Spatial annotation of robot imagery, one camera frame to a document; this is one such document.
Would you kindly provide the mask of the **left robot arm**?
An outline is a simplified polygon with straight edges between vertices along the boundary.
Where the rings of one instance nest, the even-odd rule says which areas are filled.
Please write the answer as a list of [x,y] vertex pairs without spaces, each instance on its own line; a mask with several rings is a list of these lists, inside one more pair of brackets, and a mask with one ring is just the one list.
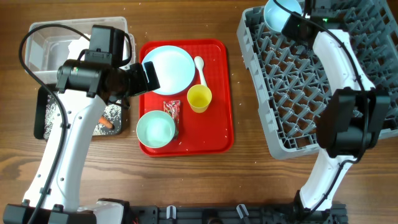
[[109,104],[127,108],[127,99],[160,87],[152,63],[123,57],[129,36],[95,25],[89,47],[57,72],[48,89],[58,112],[43,158],[19,205],[5,207],[4,223],[137,223],[129,202],[101,198],[80,205],[81,175],[93,132]]

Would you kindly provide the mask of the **orange carrot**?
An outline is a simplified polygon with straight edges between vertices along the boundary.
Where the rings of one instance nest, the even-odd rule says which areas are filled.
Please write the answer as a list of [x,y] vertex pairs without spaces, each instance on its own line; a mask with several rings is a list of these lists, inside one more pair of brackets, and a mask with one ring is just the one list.
[[113,123],[108,121],[104,116],[100,117],[98,122],[108,129],[114,129]]

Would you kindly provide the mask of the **white plastic spoon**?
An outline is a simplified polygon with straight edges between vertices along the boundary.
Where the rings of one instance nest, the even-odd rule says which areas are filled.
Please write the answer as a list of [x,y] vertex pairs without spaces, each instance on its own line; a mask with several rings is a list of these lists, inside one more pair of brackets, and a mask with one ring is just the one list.
[[204,76],[204,73],[203,73],[203,68],[204,68],[204,65],[205,65],[204,60],[200,56],[196,56],[194,58],[194,63],[195,63],[195,66],[196,66],[196,68],[197,68],[197,70],[199,72],[200,83],[202,85],[204,85],[204,86],[207,86],[207,83],[206,83],[206,80],[205,80],[205,76]]

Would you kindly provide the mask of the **light blue plate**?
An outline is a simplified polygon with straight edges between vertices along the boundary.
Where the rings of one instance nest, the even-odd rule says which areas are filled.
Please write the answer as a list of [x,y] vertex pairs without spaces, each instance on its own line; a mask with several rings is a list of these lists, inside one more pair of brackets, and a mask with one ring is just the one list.
[[160,84],[158,95],[175,95],[184,91],[195,77],[195,64],[188,52],[165,45],[151,50],[142,63],[152,62]]

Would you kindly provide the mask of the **yellow plastic cup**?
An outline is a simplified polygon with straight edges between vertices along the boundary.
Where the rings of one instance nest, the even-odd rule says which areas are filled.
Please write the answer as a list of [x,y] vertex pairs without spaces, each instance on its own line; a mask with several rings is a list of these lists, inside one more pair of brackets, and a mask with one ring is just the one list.
[[203,113],[212,100],[212,92],[205,85],[193,85],[187,92],[187,101],[196,113]]

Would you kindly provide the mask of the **green bowl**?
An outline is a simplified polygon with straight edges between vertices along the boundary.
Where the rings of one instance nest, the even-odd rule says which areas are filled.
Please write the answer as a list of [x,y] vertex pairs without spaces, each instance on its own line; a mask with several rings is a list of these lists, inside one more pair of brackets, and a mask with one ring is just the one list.
[[149,148],[166,146],[175,136],[176,124],[164,111],[154,110],[144,114],[136,126],[138,140]]

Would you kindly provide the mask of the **light blue bowl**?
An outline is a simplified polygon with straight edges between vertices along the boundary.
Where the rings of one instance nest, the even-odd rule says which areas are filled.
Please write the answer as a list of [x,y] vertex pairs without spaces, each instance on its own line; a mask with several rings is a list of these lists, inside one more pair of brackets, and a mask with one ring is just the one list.
[[[277,0],[286,9],[302,15],[302,7],[297,0]],[[266,27],[276,33],[281,33],[290,14],[280,8],[273,0],[269,0],[264,6],[264,22]]]

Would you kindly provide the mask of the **white napkin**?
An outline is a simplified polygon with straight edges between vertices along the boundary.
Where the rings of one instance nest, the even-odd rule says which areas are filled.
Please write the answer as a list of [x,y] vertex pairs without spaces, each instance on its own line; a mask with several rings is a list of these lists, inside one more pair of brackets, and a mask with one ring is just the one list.
[[89,44],[90,42],[83,37],[71,41],[68,46],[69,53],[67,59],[77,59],[82,50],[88,49]]

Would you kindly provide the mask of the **white rice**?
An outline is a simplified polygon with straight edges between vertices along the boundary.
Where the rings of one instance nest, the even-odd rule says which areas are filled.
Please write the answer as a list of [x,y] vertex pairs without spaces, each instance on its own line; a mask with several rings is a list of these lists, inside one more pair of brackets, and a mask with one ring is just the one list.
[[[41,139],[48,140],[52,125],[54,113],[58,110],[58,106],[53,98],[48,95],[47,99],[44,101],[45,111],[44,111],[44,133]],[[102,123],[98,123],[93,132],[94,136],[110,136],[119,134],[122,126],[122,108],[117,105],[108,105],[105,107],[103,113],[104,119],[113,124],[113,129],[107,128]]]

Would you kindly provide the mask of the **red snack wrapper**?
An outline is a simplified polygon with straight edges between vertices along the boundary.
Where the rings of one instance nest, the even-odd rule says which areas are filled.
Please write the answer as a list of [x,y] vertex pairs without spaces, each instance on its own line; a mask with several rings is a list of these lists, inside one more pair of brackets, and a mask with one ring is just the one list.
[[173,139],[177,139],[179,134],[180,105],[180,100],[170,100],[164,102],[164,112],[170,115],[175,123],[175,134]]

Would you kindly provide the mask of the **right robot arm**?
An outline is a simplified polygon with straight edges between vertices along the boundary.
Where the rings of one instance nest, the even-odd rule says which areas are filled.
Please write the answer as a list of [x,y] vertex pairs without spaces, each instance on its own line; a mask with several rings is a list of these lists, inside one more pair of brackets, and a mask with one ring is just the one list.
[[297,219],[324,218],[330,213],[333,196],[349,168],[376,145],[390,98],[364,74],[342,23],[327,17],[306,18],[280,2],[276,5],[288,15],[281,33],[308,43],[330,84],[331,100],[316,130],[321,149],[294,202]]

